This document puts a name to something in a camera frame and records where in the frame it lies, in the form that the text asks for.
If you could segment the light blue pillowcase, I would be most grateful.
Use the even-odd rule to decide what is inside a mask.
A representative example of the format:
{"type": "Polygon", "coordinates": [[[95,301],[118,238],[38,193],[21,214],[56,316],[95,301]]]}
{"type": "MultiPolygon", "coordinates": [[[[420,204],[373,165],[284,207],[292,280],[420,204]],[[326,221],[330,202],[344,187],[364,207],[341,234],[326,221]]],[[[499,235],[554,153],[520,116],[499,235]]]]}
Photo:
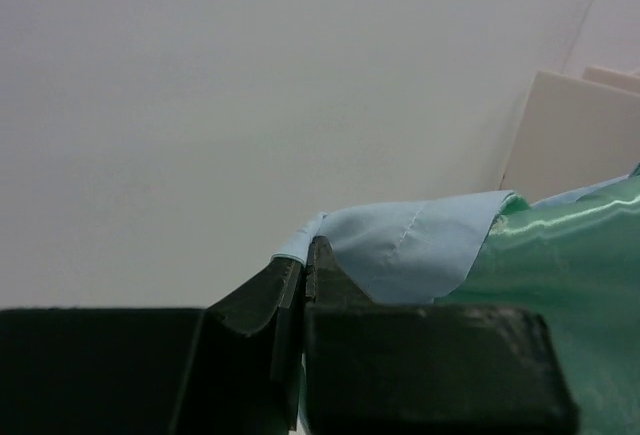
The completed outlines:
{"type": "Polygon", "coordinates": [[[584,434],[639,430],[639,176],[529,203],[511,190],[361,205],[315,216],[318,236],[373,300],[519,305],[549,323],[584,434]]]}

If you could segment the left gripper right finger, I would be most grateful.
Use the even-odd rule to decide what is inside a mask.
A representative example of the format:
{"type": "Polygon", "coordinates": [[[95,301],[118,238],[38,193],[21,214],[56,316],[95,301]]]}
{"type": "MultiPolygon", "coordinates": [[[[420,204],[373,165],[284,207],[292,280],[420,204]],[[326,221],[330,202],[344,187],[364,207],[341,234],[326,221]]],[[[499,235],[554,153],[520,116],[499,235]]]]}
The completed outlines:
{"type": "Polygon", "coordinates": [[[313,434],[575,434],[546,321],[488,304],[384,305],[309,250],[304,416],[313,434]]]}

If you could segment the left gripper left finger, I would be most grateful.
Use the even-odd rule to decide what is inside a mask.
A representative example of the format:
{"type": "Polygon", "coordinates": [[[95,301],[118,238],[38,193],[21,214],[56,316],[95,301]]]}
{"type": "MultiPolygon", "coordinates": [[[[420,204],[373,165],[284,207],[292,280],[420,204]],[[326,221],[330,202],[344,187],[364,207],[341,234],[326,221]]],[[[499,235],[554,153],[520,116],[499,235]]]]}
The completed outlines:
{"type": "Polygon", "coordinates": [[[286,434],[303,267],[276,258],[208,308],[1,313],[5,434],[286,434]]]}

